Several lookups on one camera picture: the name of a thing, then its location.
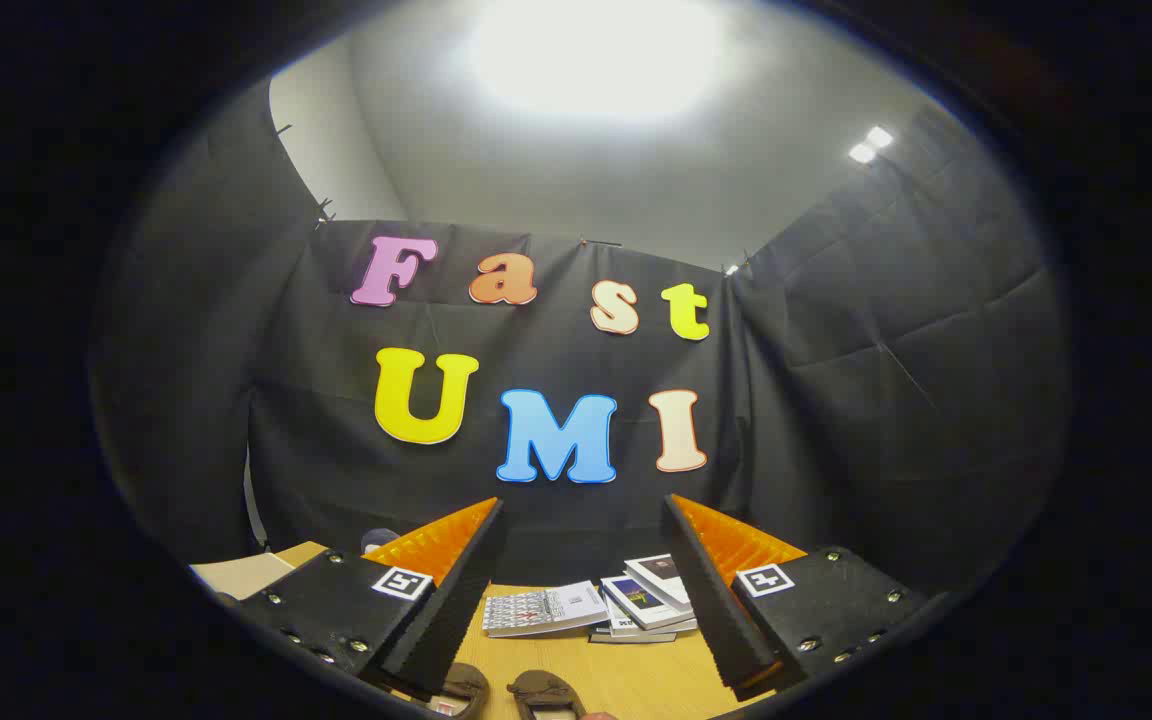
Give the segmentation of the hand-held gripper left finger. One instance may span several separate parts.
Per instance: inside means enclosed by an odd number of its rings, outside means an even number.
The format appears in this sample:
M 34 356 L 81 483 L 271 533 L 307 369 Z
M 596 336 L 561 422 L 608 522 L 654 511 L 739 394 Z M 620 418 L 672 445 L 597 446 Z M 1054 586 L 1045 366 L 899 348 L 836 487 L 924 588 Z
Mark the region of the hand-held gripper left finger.
M 369 553 L 324 548 L 236 602 L 285 650 L 351 679 L 429 698 L 444 687 L 503 548 L 497 497 Z

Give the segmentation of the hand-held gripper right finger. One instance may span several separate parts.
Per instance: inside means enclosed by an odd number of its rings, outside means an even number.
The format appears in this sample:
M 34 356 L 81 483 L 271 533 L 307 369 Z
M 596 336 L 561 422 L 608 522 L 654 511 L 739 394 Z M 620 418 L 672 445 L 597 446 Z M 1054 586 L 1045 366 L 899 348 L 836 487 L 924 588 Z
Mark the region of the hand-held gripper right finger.
M 681 495 L 664 497 L 664 538 L 719 679 L 741 702 L 859 664 L 927 602 L 850 550 L 799 550 Z

